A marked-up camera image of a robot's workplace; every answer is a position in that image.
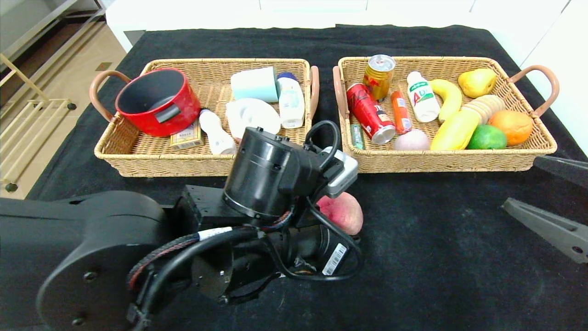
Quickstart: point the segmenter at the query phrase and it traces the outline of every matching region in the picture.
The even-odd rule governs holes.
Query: white bottle
[[[278,75],[280,120],[286,129],[304,124],[304,95],[300,84],[291,72]]]
[[[408,74],[406,81],[408,98],[416,119],[419,122],[431,122],[437,118],[441,109],[429,82],[418,71]]]
[[[200,128],[208,136],[208,145],[214,155],[235,154],[235,140],[222,128],[221,119],[210,109],[200,110]]]

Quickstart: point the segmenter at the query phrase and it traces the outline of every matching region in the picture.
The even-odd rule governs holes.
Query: white plastic container
[[[219,154],[235,154],[237,147],[235,140],[222,128],[221,119],[210,109],[203,108],[200,110],[200,128],[206,132],[208,136],[208,144],[211,148],[211,153]]]
[[[417,121],[431,122],[437,118],[441,108],[429,82],[418,71],[408,74],[406,81],[408,82],[408,98]]]
[[[280,116],[271,105],[259,99],[244,98],[226,103],[226,119],[230,134],[240,141],[246,127],[262,127],[277,134],[280,131]]]
[[[291,72],[278,75],[280,120],[286,129],[304,124],[304,95],[300,84]]]

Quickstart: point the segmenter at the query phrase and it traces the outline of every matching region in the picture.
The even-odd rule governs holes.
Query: black tablecloth
[[[320,68],[316,120],[337,122],[332,67],[345,56],[490,57],[519,68],[492,37],[465,27],[350,27],[147,32],[118,70],[136,77],[159,58],[304,58]],[[543,99],[517,86],[533,107]],[[100,98],[113,109],[122,87]],[[542,117],[559,157],[585,160],[551,110]],[[106,122],[89,106],[28,198],[56,200],[131,190],[169,204],[185,184],[222,187],[224,178],[123,178],[93,148]],[[349,189],[365,215],[365,269],[334,283],[274,281],[235,307],[188,290],[157,319],[158,330],[586,330],[588,269],[574,264],[506,214],[508,197],[586,222],[586,190],[544,171],[362,174]]]

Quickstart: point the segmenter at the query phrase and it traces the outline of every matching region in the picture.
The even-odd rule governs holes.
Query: soda can
[[[347,102],[349,110],[374,144],[384,145],[392,140],[395,133],[394,124],[365,85],[351,85],[347,89]]]
[[[384,54],[374,55],[367,61],[363,84],[378,102],[382,102],[388,95],[395,66],[396,61]]]
[[[358,124],[351,124],[351,141],[358,150],[363,149],[362,127]]]
[[[408,117],[408,110],[406,109],[406,101],[402,97],[400,91],[392,92],[390,99],[392,99],[392,110],[394,110],[396,133],[405,134],[412,130],[412,123],[410,122],[410,118]]]

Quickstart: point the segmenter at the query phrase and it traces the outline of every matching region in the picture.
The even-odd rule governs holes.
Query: black cable
[[[325,276],[325,275],[319,275],[319,274],[311,274],[311,275],[296,274],[296,273],[291,272],[284,265],[284,262],[282,261],[282,258],[280,257],[280,254],[276,250],[276,247],[272,244],[272,242],[269,240],[269,238],[267,236],[265,236],[265,237],[262,238],[262,241],[268,247],[269,254],[272,257],[272,260],[273,260],[274,264],[276,264],[276,267],[278,268],[278,270],[281,273],[283,273],[287,277],[293,278],[293,279],[316,280],[316,281],[323,281],[323,282],[332,282],[332,281],[335,281],[335,280],[349,279],[349,278],[355,276],[359,272],[359,270],[361,270],[361,268],[363,267],[363,254],[362,254],[361,249],[359,248],[359,246],[355,243],[355,241],[348,234],[346,234],[345,232],[343,232],[343,230],[341,230],[338,226],[334,225],[331,221],[329,221],[329,219],[327,219],[327,217],[323,213],[321,213],[319,210],[317,210],[316,207],[315,207],[315,205],[311,202],[311,200],[310,200],[309,197],[306,197],[306,201],[308,202],[308,207],[310,209],[310,212],[323,225],[325,225],[329,230],[333,231],[337,236],[341,237],[345,242],[347,242],[347,244],[350,246],[350,248],[353,250],[353,252],[354,252],[354,254],[356,256],[357,265],[350,272],[346,272],[344,274],[339,274],[339,275],[336,275],[336,276]]]
[[[331,131],[333,132],[333,148],[329,152],[329,155],[327,155],[327,158],[320,165],[321,172],[323,172],[325,170],[326,166],[331,161],[333,161],[333,159],[335,157],[335,153],[337,153],[337,150],[341,148],[341,131],[339,130],[339,127],[333,121],[329,121],[329,120],[320,121],[320,122],[316,123],[315,125],[313,125],[312,128],[310,128],[310,130],[306,134],[306,138],[304,139],[305,144],[312,144],[312,136],[316,134],[318,129],[320,129],[321,127],[323,127],[325,125],[328,125],[331,128]]]
[[[129,271],[129,273],[126,277],[126,285],[128,286],[129,290],[134,290],[135,282],[137,281],[137,278],[141,275],[143,270],[148,265],[153,263],[158,258],[160,258],[166,254],[169,254],[175,250],[184,248],[187,245],[198,241],[199,239],[200,239],[200,236],[198,233],[191,233],[191,234],[185,235],[183,237],[176,238],[176,239],[170,241],[169,243],[166,243],[165,245],[158,247],[157,249],[151,251],[144,258],[142,258],[139,262],[137,262],[137,264],[135,264],[133,266],[133,268]]]
[[[153,283],[149,286],[147,294],[145,295],[145,300],[141,304],[141,312],[143,316],[149,318],[149,314],[170,276],[178,267],[188,262],[195,255],[228,241],[250,239],[257,236],[258,231],[253,227],[237,227],[229,232],[217,234],[185,248],[161,268],[153,280]]]
[[[284,217],[283,220],[281,220],[281,221],[279,221],[277,223],[274,223],[274,224],[272,224],[270,226],[262,227],[261,229],[263,231],[276,230],[276,229],[279,229],[279,228],[281,228],[283,226],[288,225],[289,222],[290,222],[290,220],[294,216],[294,214],[296,214],[296,206],[298,206],[298,198],[295,198],[294,199],[294,202],[290,205],[289,214],[286,215],[286,217]]]

